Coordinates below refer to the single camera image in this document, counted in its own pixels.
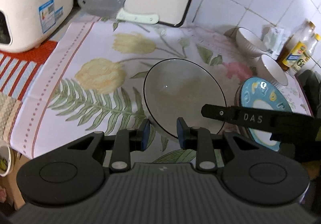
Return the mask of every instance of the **white plastic container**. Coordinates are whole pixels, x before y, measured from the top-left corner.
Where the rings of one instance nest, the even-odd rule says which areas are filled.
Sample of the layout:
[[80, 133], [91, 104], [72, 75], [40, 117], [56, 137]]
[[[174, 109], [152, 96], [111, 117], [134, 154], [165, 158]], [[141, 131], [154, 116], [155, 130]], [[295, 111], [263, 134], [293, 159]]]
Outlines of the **white plastic container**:
[[0, 0], [0, 49], [18, 53], [36, 47], [72, 7], [73, 0]]

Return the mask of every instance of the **yellow bottle label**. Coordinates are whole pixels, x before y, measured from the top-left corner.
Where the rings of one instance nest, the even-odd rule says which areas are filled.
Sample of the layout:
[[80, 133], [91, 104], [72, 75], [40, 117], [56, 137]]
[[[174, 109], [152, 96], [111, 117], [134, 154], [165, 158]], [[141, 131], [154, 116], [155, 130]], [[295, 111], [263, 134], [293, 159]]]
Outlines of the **yellow bottle label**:
[[311, 58], [311, 56], [309, 56], [308, 53], [303, 52], [303, 54], [299, 57], [299, 59], [295, 62], [295, 64], [292, 66], [292, 68], [298, 72], [303, 66], [304, 64], [309, 61], [309, 59]]
[[302, 53], [304, 52], [306, 46], [304, 43], [299, 41], [295, 47], [291, 50], [286, 58], [283, 59], [282, 63], [287, 67], [292, 67], [296, 61], [300, 58]]

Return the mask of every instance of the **cleaver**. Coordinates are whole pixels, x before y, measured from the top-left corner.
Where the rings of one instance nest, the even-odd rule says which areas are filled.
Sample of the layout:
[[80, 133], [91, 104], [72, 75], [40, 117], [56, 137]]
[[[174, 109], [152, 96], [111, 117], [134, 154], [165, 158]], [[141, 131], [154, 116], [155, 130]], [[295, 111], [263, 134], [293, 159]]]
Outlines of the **cleaver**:
[[79, 6], [88, 14], [119, 19], [124, 21], [156, 24], [159, 21], [157, 14], [134, 14], [124, 9], [126, 0], [77, 0]]

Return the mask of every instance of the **plate with letters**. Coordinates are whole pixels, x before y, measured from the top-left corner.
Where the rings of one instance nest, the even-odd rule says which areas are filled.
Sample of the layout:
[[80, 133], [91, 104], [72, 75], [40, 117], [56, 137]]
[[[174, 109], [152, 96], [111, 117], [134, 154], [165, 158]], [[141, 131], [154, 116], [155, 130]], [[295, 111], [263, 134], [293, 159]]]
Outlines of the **plate with letters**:
[[[282, 95], [282, 93], [268, 81], [251, 77], [246, 80], [240, 91], [240, 106], [248, 108], [259, 108], [274, 111], [291, 112], [291, 107]], [[256, 122], [262, 121], [262, 116], [244, 118]], [[271, 133], [256, 129], [248, 129], [252, 138], [259, 144], [270, 148], [274, 151], [279, 150], [279, 142], [271, 141]]]

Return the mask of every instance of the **table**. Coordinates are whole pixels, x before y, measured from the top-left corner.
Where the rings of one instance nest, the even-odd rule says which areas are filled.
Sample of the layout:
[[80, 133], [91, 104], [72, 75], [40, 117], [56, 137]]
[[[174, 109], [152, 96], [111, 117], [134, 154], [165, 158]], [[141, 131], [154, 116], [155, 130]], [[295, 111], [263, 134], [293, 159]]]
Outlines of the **table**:
[[[228, 106], [234, 104], [240, 84], [256, 72], [230, 38], [200, 27], [87, 18], [70, 25], [21, 106], [10, 143], [29, 158], [92, 131], [115, 134], [138, 126], [146, 117], [143, 79], [160, 60], [187, 58], [202, 66], [221, 86]], [[294, 78], [288, 78], [289, 86], [281, 89], [283, 95], [294, 112], [308, 114], [301, 89]], [[226, 123], [222, 131], [226, 129], [236, 127]], [[132, 163], [193, 162], [195, 155], [152, 128], [147, 150], [133, 152], [131, 159]]]

